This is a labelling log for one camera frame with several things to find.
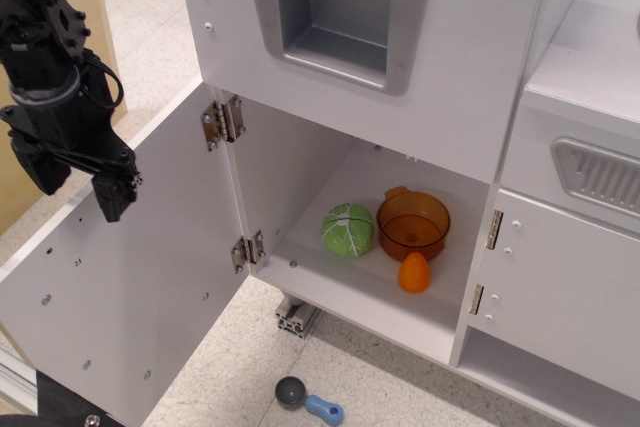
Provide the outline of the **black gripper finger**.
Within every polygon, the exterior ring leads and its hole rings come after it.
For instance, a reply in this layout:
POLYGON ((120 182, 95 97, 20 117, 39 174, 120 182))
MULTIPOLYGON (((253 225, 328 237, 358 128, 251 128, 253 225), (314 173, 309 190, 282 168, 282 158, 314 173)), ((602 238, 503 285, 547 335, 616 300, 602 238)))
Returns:
POLYGON ((44 194, 53 195, 71 174, 71 168, 59 162, 39 142, 19 131, 10 131, 11 148, 27 175, 44 194))
POLYGON ((99 207, 107 222, 121 219, 125 210, 137 200, 136 178, 122 178, 113 172, 101 172, 92 179, 99 207))

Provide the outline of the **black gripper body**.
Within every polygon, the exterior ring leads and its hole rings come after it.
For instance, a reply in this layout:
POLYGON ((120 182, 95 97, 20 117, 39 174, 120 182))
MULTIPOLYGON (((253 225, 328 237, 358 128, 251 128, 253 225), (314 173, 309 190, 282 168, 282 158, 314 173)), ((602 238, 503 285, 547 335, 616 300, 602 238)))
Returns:
POLYGON ((118 137, 111 118, 119 101, 112 97, 110 70, 96 66, 73 67, 63 83, 49 89, 26 89, 13 84, 14 103, 1 111, 10 131, 39 142, 61 163, 92 176, 113 172, 136 178, 135 154, 118 137))

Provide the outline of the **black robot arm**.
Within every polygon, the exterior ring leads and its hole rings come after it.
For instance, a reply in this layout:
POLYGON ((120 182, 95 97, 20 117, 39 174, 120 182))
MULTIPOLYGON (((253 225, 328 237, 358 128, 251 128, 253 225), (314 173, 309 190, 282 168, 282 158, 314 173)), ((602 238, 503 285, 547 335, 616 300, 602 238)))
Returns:
POLYGON ((137 199, 134 151, 111 119, 124 92, 85 43, 84 12, 67 0, 1 0, 1 64, 13 104, 1 110, 11 147, 33 183, 54 194, 73 169, 88 173, 105 219, 137 199))

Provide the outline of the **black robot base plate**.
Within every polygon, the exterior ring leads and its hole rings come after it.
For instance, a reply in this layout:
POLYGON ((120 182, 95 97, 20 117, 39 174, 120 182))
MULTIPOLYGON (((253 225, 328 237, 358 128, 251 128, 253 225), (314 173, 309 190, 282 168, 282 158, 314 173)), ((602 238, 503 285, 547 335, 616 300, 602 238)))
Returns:
POLYGON ((2 414, 2 427, 123 426, 103 409, 40 371, 36 371, 36 382, 37 414, 2 414))

